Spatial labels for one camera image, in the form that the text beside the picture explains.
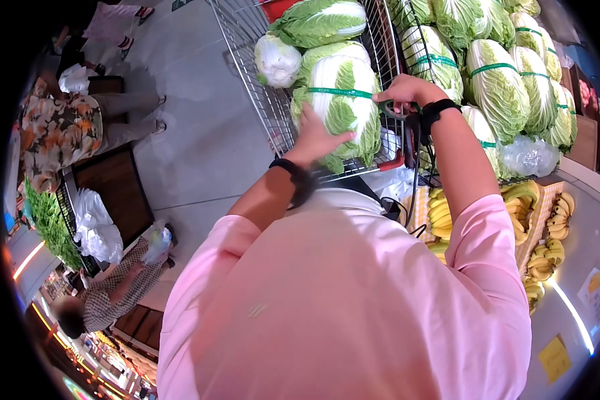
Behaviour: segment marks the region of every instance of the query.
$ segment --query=paper sign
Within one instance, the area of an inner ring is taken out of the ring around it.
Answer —
[[[571,360],[569,359],[567,348],[564,347],[560,336],[554,337],[540,354],[538,354],[538,358],[549,379],[549,385],[571,368]]]
[[[593,268],[578,291],[578,297],[600,323],[600,270]]]

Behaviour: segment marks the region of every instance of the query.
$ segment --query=black wristband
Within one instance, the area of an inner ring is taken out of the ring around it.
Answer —
[[[293,204],[293,207],[289,208],[289,210],[300,207],[307,200],[309,200],[309,197],[311,197],[315,191],[315,181],[311,174],[308,171],[298,167],[293,163],[293,161],[289,161],[285,158],[273,160],[273,162],[269,165],[269,168],[273,168],[275,166],[279,166],[280,168],[289,172],[291,175],[291,183],[293,183],[296,187],[294,196],[291,197],[291,204]]]
[[[456,105],[451,99],[442,99],[433,103],[429,103],[422,108],[420,113],[420,126],[424,135],[431,135],[431,126],[440,119],[440,113],[447,108],[456,108],[460,110],[460,106]]]

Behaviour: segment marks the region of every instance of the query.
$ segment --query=grocery store aisle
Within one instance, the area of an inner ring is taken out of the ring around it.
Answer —
[[[178,235],[176,267],[168,270],[141,304],[163,310],[169,292],[193,252],[236,199],[273,158],[247,92],[232,62],[213,10],[193,0],[172,11],[173,0],[130,0],[154,6],[142,26],[127,25],[136,39],[128,57],[89,41],[86,59],[102,62],[108,75],[125,78],[125,91],[167,94],[154,113],[166,132],[135,144],[136,164],[156,218]],[[130,115],[130,121],[143,115]]]

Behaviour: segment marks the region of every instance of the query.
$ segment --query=plastic bag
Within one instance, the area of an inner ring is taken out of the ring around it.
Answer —
[[[87,67],[81,67],[80,64],[75,64],[65,69],[63,73],[60,74],[58,85],[63,92],[88,95],[90,76],[97,76],[97,74]]]
[[[522,176],[549,175],[560,159],[560,150],[542,139],[517,135],[513,143],[502,147],[504,165]]]
[[[98,261],[119,264],[123,251],[122,236],[100,195],[90,189],[80,189],[73,208],[76,227],[73,240],[81,243],[81,254],[92,255]]]
[[[149,247],[141,258],[145,264],[152,264],[160,260],[162,255],[169,251],[169,244],[171,244],[171,232],[164,227],[163,221],[154,223],[152,228],[148,238]]]

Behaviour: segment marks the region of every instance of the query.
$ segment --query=hand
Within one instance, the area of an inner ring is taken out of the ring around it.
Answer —
[[[393,100],[394,111],[399,113],[401,106],[405,106],[407,109],[411,108],[409,104],[411,102],[416,102],[420,107],[424,107],[429,103],[448,99],[448,96],[433,82],[400,74],[391,82],[389,89],[374,94],[371,99],[377,102]]]
[[[282,158],[288,159],[301,168],[309,169],[312,162],[331,153],[338,146],[352,140],[355,136],[355,132],[344,132],[337,136],[330,134],[311,106],[308,103],[303,103],[300,137],[296,140],[294,148],[289,150]]]

